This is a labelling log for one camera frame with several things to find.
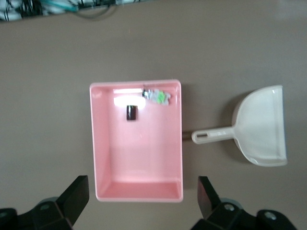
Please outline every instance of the tabletop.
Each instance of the tabletop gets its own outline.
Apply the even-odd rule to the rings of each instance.
[[[0,24],[0,207],[19,214],[89,176],[74,229],[190,229],[200,218],[197,178],[250,214],[273,209],[307,229],[307,3],[156,0]],[[185,133],[231,125],[249,92],[283,85],[288,164],[260,167],[233,140],[183,141],[181,203],[99,202],[89,86],[178,79]]]

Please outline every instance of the black battery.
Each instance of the black battery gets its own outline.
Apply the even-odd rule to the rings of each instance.
[[[136,120],[138,107],[136,105],[127,105],[127,121]]]

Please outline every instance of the dustpan handle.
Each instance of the dustpan handle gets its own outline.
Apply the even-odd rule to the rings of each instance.
[[[192,133],[192,140],[196,144],[206,144],[232,138],[234,138],[232,127],[200,130]]]

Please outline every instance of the dustpan scoop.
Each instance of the dustpan scoop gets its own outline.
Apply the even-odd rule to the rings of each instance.
[[[255,165],[286,165],[283,87],[266,87],[249,94],[236,107],[231,127],[192,133],[196,144],[227,139],[234,139],[246,159]]]

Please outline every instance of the pink plastic tray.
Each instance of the pink plastic tray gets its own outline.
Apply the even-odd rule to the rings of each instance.
[[[169,105],[143,98],[144,88],[170,93]],[[182,201],[180,82],[93,83],[90,96],[97,199]],[[136,120],[127,105],[138,106]]]

